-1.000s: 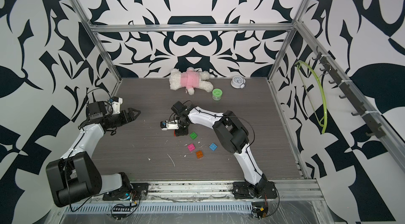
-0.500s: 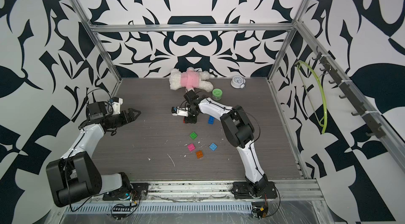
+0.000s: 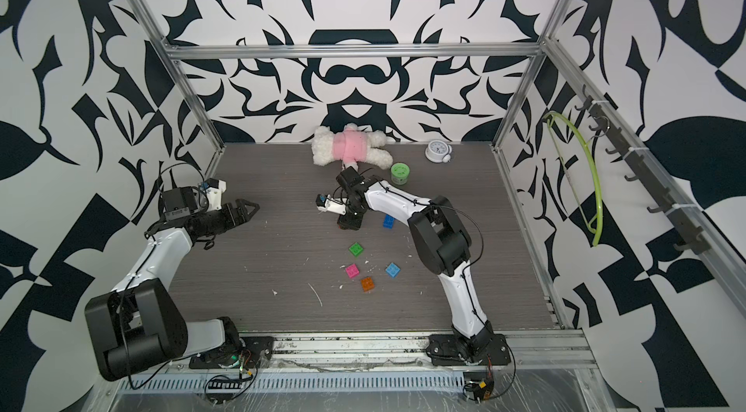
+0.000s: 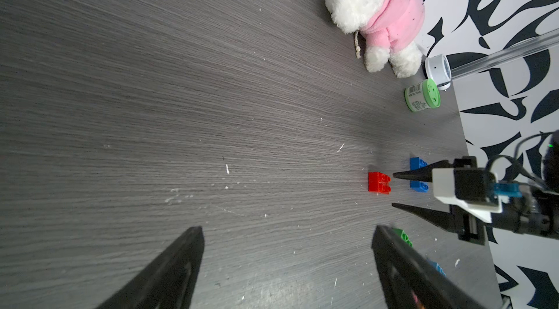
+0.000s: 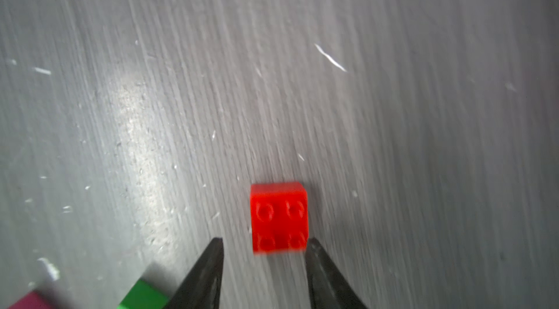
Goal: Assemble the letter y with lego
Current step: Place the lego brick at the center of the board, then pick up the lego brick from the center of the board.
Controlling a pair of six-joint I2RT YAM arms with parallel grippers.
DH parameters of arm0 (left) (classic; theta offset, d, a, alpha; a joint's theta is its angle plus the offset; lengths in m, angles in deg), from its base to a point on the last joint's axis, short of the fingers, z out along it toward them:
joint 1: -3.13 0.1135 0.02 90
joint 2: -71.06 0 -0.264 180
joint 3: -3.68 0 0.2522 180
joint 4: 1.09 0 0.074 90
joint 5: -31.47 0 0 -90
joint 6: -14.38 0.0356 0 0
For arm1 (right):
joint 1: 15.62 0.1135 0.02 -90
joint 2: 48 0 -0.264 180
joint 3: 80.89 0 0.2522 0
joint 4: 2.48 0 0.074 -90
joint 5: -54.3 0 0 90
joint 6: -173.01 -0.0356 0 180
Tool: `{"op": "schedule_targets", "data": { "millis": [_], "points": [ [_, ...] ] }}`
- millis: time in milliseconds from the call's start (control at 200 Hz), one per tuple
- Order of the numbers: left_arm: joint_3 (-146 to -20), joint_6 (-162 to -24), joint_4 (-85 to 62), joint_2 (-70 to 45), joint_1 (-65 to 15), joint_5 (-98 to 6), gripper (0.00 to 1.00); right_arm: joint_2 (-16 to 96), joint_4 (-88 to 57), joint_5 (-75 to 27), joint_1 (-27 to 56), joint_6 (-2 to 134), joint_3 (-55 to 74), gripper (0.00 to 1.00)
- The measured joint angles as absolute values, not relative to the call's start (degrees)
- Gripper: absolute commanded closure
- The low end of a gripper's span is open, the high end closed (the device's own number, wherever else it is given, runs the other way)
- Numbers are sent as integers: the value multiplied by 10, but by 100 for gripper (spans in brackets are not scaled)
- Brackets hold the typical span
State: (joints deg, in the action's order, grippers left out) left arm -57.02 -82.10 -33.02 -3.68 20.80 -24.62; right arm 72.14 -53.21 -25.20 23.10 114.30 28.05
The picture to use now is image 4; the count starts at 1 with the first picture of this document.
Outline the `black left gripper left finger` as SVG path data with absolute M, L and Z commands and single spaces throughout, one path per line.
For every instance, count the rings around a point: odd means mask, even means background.
M 205 239 L 191 227 L 99 308 L 189 308 Z

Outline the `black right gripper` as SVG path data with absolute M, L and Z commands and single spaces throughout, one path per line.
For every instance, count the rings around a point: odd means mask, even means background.
M 395 172 L 392 176 L 396 179 L 409 181 L 432 182 L 434 169 L 452 169 L 453 167 L 477 168 L 477 159 L 473 156 L 463 156 L 455 159 L 454 165 L 448 160 L 440 160 L 419 169 Z M 460 241 L 481 246 L 486 243 L 485 224 L 459 206 L 451 205 L 446 211 L 398 203 L 393 203 L 392 207 L 413 214 L 442 230 L 455 233 Z

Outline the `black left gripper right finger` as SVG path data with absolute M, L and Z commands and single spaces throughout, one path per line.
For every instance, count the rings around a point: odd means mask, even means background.
M 482 308 L 385 225 L 371 248 L 388 308 Z

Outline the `light blue lego brick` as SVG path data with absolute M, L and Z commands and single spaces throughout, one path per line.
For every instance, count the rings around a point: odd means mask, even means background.
M 429 264 L 432 265 L 442 276 L 446 276 L 443 268 L 437 263 L 432 260 L 428 260 Z

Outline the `green lego brick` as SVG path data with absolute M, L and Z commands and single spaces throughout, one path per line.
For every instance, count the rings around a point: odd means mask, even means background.
M 409 239 L 409 236 L 403 229 L 393 228 L 392 231 L 396 234 L 400 239 L 407 243 L 410 247 L 413 246 L 412 241 Z

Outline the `red lego brick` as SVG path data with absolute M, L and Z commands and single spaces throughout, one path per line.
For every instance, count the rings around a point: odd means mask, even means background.
M 370 193 L 380 193 L 389 195 L 392 191 L 390 187 L 390 176 L 381 172 L 368 172 L 368 191 Z

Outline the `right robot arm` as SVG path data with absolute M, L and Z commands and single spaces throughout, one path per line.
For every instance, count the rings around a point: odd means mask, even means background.
M 484 167 L 474 156 L 441 160 L 393 176 L 429 182 L 432 195 L 449 210 L 405 204 L 395 204 L 395 208 L 469 243 L 483 245 L 486 227 L 558 239 L 558 132 L 540 133 L 537 138 L 550 140 L 541 176 L 528 172 L 517 156 L 494 156 Z

